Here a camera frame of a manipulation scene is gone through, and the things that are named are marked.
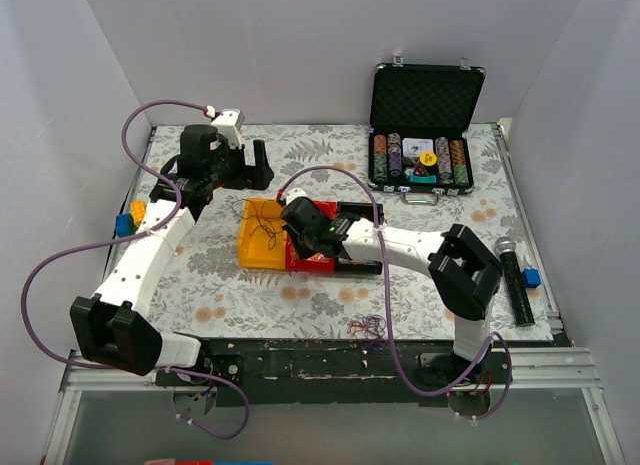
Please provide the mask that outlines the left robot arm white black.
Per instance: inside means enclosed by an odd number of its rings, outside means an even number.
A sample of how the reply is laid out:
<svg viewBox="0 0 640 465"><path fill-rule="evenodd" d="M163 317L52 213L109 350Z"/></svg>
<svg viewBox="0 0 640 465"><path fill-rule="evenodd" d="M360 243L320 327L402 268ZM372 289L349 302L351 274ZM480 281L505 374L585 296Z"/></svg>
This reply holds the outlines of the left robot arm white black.
<svg viewBox="0 0 640 465"><path fill-rule="evenodd" d="M90 298L78 297L70 318L82 357L101 366L146 375L175 366L193 385L213 371L200 339L158 331L147 319L151 301L176 248L194 227L218 188L265 190L274 178L265 143L253 142L254 164L243 146L215 125L188 125L180 151L161 168L140 225L142 238L126 248Z"/></svg>

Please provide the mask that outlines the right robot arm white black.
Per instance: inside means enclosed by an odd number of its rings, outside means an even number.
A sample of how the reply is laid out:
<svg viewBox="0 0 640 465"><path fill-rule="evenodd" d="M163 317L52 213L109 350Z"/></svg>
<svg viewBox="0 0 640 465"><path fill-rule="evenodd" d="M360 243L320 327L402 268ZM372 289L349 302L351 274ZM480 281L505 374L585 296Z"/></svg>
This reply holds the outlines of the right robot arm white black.
<svg viewBox="0 0 640 465"><path fill-rule="evenodd" d="M454 314L452 368L464 382L475 382L489 369L485 341L491 331L491 306L499 290L502 266L466 226L445 232L375 227L353 213L331 219L307 197L288 203L283 229L303 258L321 254L349 262L379 262L432 279L446 309Z"/></svg>

